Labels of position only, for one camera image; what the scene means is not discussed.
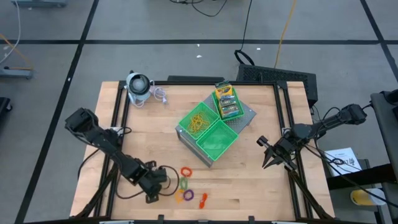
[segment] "gray floor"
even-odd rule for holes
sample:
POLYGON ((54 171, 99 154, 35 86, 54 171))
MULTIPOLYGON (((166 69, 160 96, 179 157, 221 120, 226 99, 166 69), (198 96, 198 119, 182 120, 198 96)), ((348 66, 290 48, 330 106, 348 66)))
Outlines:
MULTIPOLYGON (((63 9, 21 9, 22 39, 78 40, 92 2, 69 0, 63 9)), ((198 7, 211 13, 220 3, 205 1, 198 7)), ((246 38, 279 39, 291 3, 253 0, 246 38)), ((228 1, 219 16, 207 18, 190 6, 168 0, 100 0, 88 39, 240 39, 248 4, 228 1)), ((398 39, 398 3, 382 0, 368 4, 384 38, 398 39)), ((0 2, 0 19, 7 21, 0 23, 0 33, 16 39, 16 9, 9 1, 0 2)), ((285 39, 377 40, 359 0, 299 1, 285 39)), ((101 82, 122 80, 130 69, 154 80, 166 80, 169 75, 234 80, 239 64, 233 51, 238 48, 234 44, 85 45, 26 221, 68 217, 85 146, 64 130, 63 121, 79 107, 95 108, 101 82)), ((35 75, 31 80, 0 79, 0 96, 10 97, 14 105, 0 129, 2 223, 15 220, 76 45, 25 44, 19 49, 34 63, 35 75)), ((398 58, 398 45, 389 45, 389 49, 398 58)), ((257 65, 272 67, 277 45, 247 44, 244 51, 257 65)), ((14 54, 6 65, 22 63, 14 54)), ((371 93, 397 88, 380 45, 283 45, 278 68, 317 74, 316 105, 321 114, 332 106, 366 105, 371 93)), ((320 141, 322 149, 352 147, 358 158, 369 159, 372 166, 387 163, 374 113, 372 109, 367 113, 368 120, 361 126, 330 131, 320 141)), ((335 210, 344 220, 373 221, 371 213, 361 214, 363 220, 358 220, 357 212, 338 203, 335 210)))

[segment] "wooden table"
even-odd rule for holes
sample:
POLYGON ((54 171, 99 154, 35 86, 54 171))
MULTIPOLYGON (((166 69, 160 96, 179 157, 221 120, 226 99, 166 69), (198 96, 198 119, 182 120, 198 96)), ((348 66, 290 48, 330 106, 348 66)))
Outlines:
MULTIPOLYGON (((312 123, 303 83, 290 82, 288 86, 295 122, 312 123)), ((99 124, 104 128, 111 124, 117 87, 118 82, 103 82, 99 93, 95 113, 99 118, 99 124)), ((194 191, 195 198, 190 202, 178 204, 174 196, 160 196, 158 202, 146 204, 144 194, 130 200, 115 197, 112 218, 153 220, 157 219, 159 214, 163 214, 166 220, 248 220, 250 215, 256 220, 294 220, 288 175, 282 165, 262 169, 265 148, 256 144, 261 135, 264 135, 270 144, 274 144, 280 138, 273 88, 259 85, 234 86, 240 100, 257 115, 241 132, 239 139, 211 168, 207 168, 178 140, 174 127, 214 90, 214 86, 162 87, 167 92, 167 106, 153 97, 147 100, 143 108, 129 105, 127 126, 132 129, 132 133, 124 138, 123 152, 144 162, 155 160, 158 166, 169 165, 177 170, 183 166, 191 167, 193 175, 188 180, 188 187, 194 191), (200 210, 198 206, 203 193, 209 196, 205 209, 200 210)), ((285 107, 282 92, 280 97, 282 107, 285 107)), ((119 123, 123 101, 119 110, 119 123)), ((284 117, 285 125, 289 126, 286 110, 284 117)), ((85 156, 94 150, 88 146, 85 156)), ((81 170, 71 215, 80 212, 98 188, 103 159, 103 153, 98 153, 81 170)), ((333 216, 321 160, 306 150, 302 151, 302 160, 308 189, 325 211, 333 216)), ((171 170, 167 172, 172 179, 172 189, 177 180, 171 170)), ((125 196, 141 189, 121 179, 118 191, 125 196)), ((302 194, 298 188, 297 191, 301 216, 305 217, 302 194)), ((107 197, 108 193, 105 194, 104 201, 107 201, 107 197)))

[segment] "yellow object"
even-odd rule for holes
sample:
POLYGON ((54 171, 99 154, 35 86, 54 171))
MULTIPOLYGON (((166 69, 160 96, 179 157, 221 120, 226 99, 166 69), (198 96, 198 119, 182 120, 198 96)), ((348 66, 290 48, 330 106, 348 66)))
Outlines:
POLYGON ((183 194, 184 194, 184 190, 182 190, 182 189, 179 189, 179 190, 174 194, 174 197, 175 197, 175 200, 177 201, 177 203, 180 203, 180 202, 183 202, 183 201, 184 201, 183 194))
POLYGON ((192 134, 195 134, 201 130, 205 130, 209 127, 210 122, 206 117, 204 112, 199 112, 195 114, 191 118, 191 123, 188 126, 188 131, 192 134))
POLYGON ((232 85, 226 85, 216 89, 217 99, 220 100, 222 96, 232 96, 232 85))
POLYGON ((30 62, 30 60, 29 60, 27 57, 25 57, 25 55, 23 55, 22 53, 20 53, 19 50, 18 50, 16 47, 14 47, 14 46, 6 39, 6 37, 5 37, 4 35, 0 34, 0 37, 8 44, 8 46, 12 47, 12 48, 16 51, 17 54, 19 54, 19 56, 22 57, 22 59, 25 60, 26 64, 28 64, 28 65, 30 66, 29 68, 25 68, 25 67, 12 67, 12 68, 10 68, 10 69, 33 70, 33 64, 32 64, 32 62, 30 62))
MULTIPOLYGON (((372 194, 375 194, 379 196, 380 198, 386 199, 384 196, 384 192, 380 189, 366 189, 367 191, 371 192, 372 194)), ((353 190, 350 194, 351 200, 353 201, 354 204, 356 205, 384 205, 385 202, 382 200, 369 195, 366 193, 364 190, 353 190)))
POLYGON ((276 54, 276 60, 275 60, 274 68, 276 68, 276 65, 278 64, 279 52, 280 52, 280 48, 282 47, 282 41, 284 39, 284 35, 285 35, 286 30, 287 30, 287 27, 289 26, 290 19, 292 18, 292 15, 293 15, 293 12, 294 12, 294 8, 296 6, 296 2, 297 2, 297 0, 293 0, 293 5, 292 5, 292 8, 291 8, 290 13, 289 13, 289 18, 286 21, 284 31, 282 32, 282 35, 280 37, 279 46, 278 46, 278 53, 276 54))

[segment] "yellow cable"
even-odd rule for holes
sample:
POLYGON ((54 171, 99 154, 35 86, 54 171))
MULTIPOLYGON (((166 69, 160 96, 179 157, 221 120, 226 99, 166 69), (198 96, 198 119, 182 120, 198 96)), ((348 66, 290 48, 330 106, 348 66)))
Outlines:
POLYGON ((292 8, 291 8, 290 13, 289 13, 289 18, 286 21, 284 31, 282 32, 282 35, 280 37, 279 46, 278 46, 278 53, 276 54, 276 60, 275 60, 274 68, 276 68, 276 65, 278 64, 279 52, 280 52, 280 48, 282 47, 282 41, 284 39, 284 35, 285 35, 286 30, 287 30, 287 27, 289 26, 290 19, 292 18, 292 15, 293 15, 293 12, 294 12, 294 7, 296 6, 296 2, 297 2, 297 0, 293 0, 293 5, 292 5, 292 8))
POLYGON ((17 54, 19 54, 19 56, 22 57, 22 59, 25 60, 26 64, 28 64, 28 65, 30 66, 29 68, 24 68, 24 67, 12 67, 12 68, 10 68, 10 69, 33 70, 33 64, 32 64, 32 62, 30 62, 30 60, 29 60, 27 57, 25 57, 25 55, 23 55, 16 47, 14 47, 14 46, 7 40, 7 38, 6 38, 4 35, 0 34, 0 37, 8 44, 8 46, 12 47, 12 48, 16 51, 17 54))

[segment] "purple rubber band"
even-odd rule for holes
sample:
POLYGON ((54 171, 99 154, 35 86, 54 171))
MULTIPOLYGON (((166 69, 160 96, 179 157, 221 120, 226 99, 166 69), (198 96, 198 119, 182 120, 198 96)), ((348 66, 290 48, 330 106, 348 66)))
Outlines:
POLYGON ((184 191, 183 197, 184 197, 184 200, 186 200, 186 201, 191 201, 191 200, 193 199, 193 191, 192 191, 192 190, 186 190, 186 191, 184 191), (191 197, 190 197, 190 198, 186 198, 186 194, 187 194, 187 193, 191 193, 191 197))

